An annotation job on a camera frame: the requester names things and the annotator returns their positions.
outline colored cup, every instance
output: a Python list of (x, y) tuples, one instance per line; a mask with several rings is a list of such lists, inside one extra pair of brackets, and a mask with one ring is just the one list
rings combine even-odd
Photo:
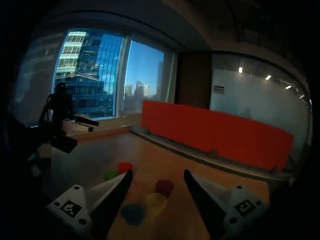
[(167, 198), (170, 196), (173, 189), (174, 184), (170, 180), (161, 179), (156, 183), (156, 192), (163, 194)]
[(129, 225), (139, 225), (144, 219), (144, 209), (138, 204), (129, 204), (121, 209), (121, 216)]
[(148, 194), (145, 201), (148, 207), (148, 214), (154, 217), (158, 216), (168, 203), (166, 196), (157, 192)]
[(131, 162), (119, 162), (118, 163), (118, 172), (119, 174), (123, 174), (129, 170), (132, 170), (133, 165)]
[(104, 173), (104, 179), (106, 181), (109, 181), (109, 180), (111, 180), (111, 179), (113, 179), (113, 178), (115, 178), (117, 176), (119, 176), (119, 173), (117, 171), (106, 171)]

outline sky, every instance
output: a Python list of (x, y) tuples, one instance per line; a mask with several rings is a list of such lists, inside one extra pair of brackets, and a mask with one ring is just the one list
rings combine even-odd
[(149, 84), (149, 96), (156, 94), (159, 63), (164, 53), (147, 45), (132, 41), (126, 72), (126, 85), (132, 85), (132, 93), (136, 82)]

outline red panel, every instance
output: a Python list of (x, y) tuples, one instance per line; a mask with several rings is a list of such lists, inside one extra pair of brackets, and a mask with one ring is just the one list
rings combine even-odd
[(293, 138), (279, 128), (251, 119), (185, 105), (143, 101), (142, 128), (170, 140), (280, 172), (288, 160)]

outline table surface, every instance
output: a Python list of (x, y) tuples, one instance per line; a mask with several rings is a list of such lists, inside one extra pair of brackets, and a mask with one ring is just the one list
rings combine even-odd
[(46, 185), (51, 186), (46, 188), (47, 194), (52, 199), (74, 184), (91, 188), (104, 182), (104, 172), (117, 170), (117, 164), (123, 161), (134, 165), (134, 177), (122, 206), (143, 204), (145, 196), (154, 191), (159, 179), (174, 183), (168, 204), (160, 215), (147, 215), (140, 225), (131, 226), (118, 213), (108, 233), (108, 240), (208, 240), (208, 232), (183, 179), (185, 169), (226, 188), (241, 184), (269, 203), (266, 182), (195, 162), (144, 140), (125, 128), (93, 136), (90, 139), (78, 137), (78, 146), (71, 154), (53, 148), (51, 171), (46, 179)]

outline wall sign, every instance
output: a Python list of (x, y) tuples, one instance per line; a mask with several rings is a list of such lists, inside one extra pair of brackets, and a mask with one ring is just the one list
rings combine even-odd
[(224, 94), (224, 87), (221, 86), (214, 86), (213, 92), (217, 94)]

